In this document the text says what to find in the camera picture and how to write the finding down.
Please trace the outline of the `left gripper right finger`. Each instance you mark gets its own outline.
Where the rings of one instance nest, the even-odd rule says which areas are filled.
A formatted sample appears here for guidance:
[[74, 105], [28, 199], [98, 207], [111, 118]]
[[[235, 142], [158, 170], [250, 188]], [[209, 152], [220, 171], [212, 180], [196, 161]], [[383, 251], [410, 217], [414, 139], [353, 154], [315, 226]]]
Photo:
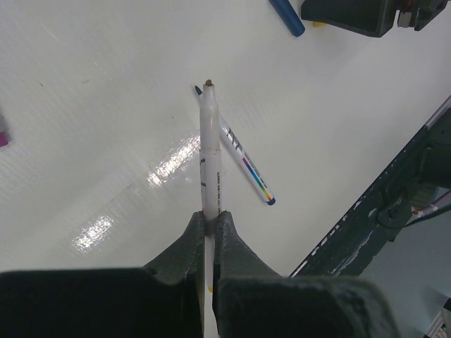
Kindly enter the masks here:
[[399, 337], [383, 294], [355, 277], [283, 277], [218, 218], [213, 310], [220, 337]]

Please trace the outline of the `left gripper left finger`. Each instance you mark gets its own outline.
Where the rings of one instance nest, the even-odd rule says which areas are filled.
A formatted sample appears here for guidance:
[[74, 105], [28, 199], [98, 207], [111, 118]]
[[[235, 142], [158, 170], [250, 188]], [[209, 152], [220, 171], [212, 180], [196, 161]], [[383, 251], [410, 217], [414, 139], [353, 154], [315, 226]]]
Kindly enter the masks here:
[[138, 268], [1, 274], [2, 337], [202, 337], [204, 216]]

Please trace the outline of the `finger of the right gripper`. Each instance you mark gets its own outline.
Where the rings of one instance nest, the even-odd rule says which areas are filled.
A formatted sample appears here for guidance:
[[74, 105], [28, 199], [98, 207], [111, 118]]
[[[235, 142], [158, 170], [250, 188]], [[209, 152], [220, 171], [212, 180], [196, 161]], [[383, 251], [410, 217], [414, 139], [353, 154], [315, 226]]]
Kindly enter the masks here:
[[382, 37], [394, 24], [397, 1], [307, 0], [303, 20], [326, 23], [367, 37]]

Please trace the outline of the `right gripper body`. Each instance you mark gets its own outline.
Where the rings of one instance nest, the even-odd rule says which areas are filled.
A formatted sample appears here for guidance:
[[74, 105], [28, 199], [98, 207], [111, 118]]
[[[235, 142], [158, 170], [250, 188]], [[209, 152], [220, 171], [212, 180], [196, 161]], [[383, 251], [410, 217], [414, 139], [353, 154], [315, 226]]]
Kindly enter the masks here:
[[447, 0], [397, 1], [397, 26], [422, 30], [447, 6]]

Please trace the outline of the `yellow marker pen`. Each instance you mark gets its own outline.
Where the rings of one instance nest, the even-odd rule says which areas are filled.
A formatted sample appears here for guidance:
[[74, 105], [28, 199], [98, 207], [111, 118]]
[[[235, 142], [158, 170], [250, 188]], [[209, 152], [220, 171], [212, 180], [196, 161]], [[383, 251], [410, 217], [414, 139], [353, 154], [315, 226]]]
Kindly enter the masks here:
[[199, 106], [200, 183], [202, 212], [205, 219], [205, 283], [214, 290], [214, 251], [218, 217], [221, 214], [221, 148], [219, 109], [215, 87], [211, 80], [203, 84]]

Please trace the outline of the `purple marker pen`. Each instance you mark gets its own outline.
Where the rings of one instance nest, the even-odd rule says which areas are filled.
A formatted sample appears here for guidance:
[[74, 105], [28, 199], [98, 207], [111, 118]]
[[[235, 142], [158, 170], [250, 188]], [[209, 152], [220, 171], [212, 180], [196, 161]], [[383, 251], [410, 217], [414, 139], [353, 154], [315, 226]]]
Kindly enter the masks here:
[[8, 146], [12, 142], [10, 125], [8, 118], [5, 116], [3, 109], [0, 110], [0, 147]]

